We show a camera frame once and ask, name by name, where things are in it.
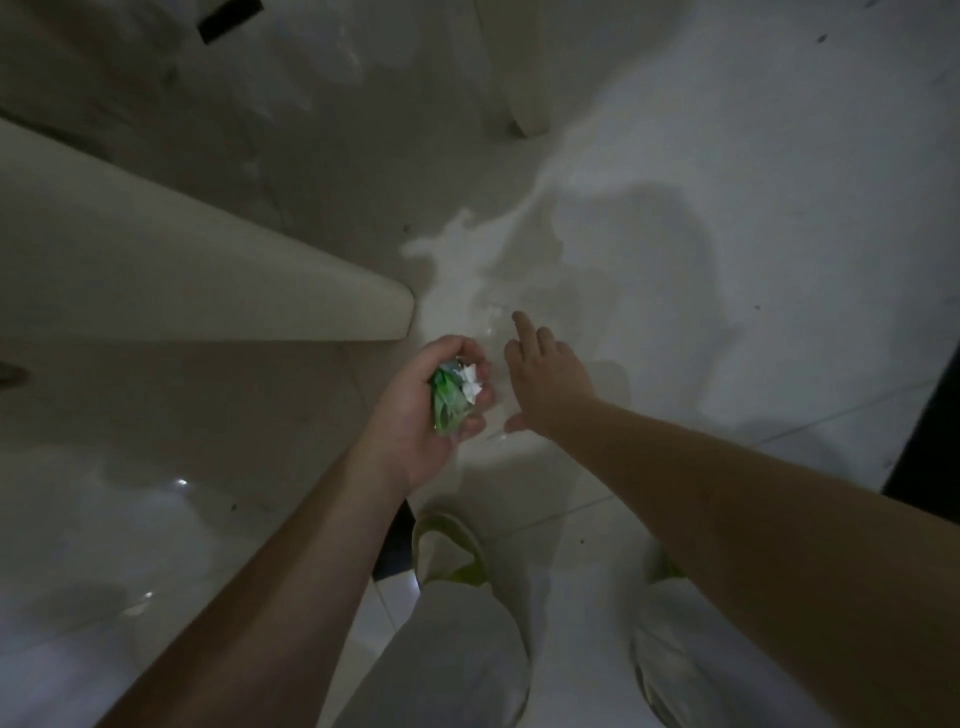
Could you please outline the person's left hand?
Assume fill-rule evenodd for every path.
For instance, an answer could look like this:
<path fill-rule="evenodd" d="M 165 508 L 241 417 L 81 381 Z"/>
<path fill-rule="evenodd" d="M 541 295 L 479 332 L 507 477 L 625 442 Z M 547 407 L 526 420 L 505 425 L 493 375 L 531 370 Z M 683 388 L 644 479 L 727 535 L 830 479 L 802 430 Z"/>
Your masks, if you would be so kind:
<path fill-rule="evenodd" d="M 454 434 L 437 433 L 430 375 L 417 375 L 418 352 L 390 380 L 350 455 L 374 483 L 401 501 L 435 478 L 458 445 L 486 429 L 484 415 L 496 402 L 491 376 L 479 375 L 484 387 L 471 414 Z"/>

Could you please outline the white and yellow-green left shoe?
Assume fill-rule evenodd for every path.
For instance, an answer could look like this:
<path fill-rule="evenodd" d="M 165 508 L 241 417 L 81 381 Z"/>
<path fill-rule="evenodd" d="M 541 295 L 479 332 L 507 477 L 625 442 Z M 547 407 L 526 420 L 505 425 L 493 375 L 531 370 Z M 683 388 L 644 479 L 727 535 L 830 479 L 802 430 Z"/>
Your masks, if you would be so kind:
<path fill-rule="evenodd" d="M 493 591 L 484 550 L 474 532 L 447 512 L 420 517 L 412 532 L 413 571 L 421 589 L 431 583 L 453 583 Z"/>

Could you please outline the person's left forearm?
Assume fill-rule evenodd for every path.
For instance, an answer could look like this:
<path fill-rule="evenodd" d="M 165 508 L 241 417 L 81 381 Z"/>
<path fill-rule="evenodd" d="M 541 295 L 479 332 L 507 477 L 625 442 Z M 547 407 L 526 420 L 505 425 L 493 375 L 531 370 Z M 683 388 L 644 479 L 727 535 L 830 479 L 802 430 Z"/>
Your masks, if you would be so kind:
<path fill-rule="evenodd" d="M 95 728 L 315 728 L 409 492 L 352 446 Z"/>

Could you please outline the black rectangular plate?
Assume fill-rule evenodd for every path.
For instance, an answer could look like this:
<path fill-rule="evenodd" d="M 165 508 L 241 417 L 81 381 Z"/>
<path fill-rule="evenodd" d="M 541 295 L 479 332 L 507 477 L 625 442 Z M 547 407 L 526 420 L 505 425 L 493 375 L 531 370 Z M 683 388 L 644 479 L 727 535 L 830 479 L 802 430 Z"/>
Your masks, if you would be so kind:
<path fill-rule="evenodd" d="M 262 0 L 217 0 L 204 11 L 196 24 L 204 45 L 210 45 L 230 34 L 264 10 Z"/>

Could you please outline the white trousers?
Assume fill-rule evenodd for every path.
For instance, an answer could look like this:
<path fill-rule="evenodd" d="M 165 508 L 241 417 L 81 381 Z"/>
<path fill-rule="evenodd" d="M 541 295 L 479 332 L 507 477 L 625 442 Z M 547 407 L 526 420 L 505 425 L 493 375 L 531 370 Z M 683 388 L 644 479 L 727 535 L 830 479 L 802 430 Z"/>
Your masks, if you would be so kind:
<path fill-rule="evenodd" d="M 630 662 L 658 728 L 838 728 L 688 578 L 644 588 Z M 332 728 L 516 728 L 531 689 L 520 628 L 488 587 L 440 580 Z"/>

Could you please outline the person's right forearm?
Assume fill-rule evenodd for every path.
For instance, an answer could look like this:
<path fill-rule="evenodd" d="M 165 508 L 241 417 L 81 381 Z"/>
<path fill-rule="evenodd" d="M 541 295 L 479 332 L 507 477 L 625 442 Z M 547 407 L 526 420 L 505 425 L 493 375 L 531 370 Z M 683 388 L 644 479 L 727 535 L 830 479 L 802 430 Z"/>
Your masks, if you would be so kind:
<path fill-rule="evenodd" d="M 846 728 L 960 728 L 960 526 L 580 397 L 541 427 Z"/>

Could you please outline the person's right hand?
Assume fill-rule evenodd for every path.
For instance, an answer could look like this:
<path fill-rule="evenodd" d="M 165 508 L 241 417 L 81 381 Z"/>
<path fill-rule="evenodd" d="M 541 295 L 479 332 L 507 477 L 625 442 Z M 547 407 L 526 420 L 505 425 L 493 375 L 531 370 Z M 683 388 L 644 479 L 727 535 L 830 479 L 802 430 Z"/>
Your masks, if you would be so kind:
<path fill-rule="evenodd" d="M 515 336 L 504 347 L 512 393 L 530 430 L 550 439 L 556 423 L 598 399 L 589 373 L 547 326 L 535 326 L 523 311 L 511 314 Z"/>

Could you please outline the beige cabinet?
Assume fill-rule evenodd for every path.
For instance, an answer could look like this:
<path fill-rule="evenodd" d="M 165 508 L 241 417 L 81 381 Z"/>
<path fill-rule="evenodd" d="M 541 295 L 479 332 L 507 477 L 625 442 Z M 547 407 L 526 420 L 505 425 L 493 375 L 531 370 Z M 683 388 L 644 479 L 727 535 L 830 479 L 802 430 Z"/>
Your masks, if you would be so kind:
<path fill-rule="evenodd" d="M 401 283 L 0 119 L 0 338 L 379 342 Z"/>

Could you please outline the white furniture leg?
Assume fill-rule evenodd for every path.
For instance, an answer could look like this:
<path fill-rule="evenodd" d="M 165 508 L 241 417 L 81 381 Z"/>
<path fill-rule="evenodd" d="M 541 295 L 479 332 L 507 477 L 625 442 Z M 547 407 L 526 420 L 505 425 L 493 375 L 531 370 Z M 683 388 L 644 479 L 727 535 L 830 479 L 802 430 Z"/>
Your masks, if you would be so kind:
<path fill-rule="evenodd" d="M 551 128 L 542 4 L 543 0 L 473 0 L 493 76 L 515 127 L 527 139 Z"/>

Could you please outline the green plastic wrapper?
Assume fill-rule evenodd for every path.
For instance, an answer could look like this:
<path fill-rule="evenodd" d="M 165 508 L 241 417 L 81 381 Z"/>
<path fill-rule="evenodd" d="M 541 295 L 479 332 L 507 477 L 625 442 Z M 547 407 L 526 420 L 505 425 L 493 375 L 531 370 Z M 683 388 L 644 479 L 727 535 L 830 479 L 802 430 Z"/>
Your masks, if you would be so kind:
<path fill-rule="evenodd" d="M 460 365 L 467 364 L 460 358 L 445 361 L 428 379 L 434 430 L 440 435 L 457 432 L 474 410 L 475 404 L 470 404 L 460 390 Z"/>

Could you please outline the black furniture panel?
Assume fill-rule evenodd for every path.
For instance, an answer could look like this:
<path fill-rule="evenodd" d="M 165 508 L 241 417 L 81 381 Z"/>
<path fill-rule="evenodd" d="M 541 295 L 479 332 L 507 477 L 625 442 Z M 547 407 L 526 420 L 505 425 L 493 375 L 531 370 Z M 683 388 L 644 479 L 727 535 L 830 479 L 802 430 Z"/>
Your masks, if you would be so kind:
<path fill-rule="evenodd" d="M 960 344 L 881 492 L 960 526 Z"/>

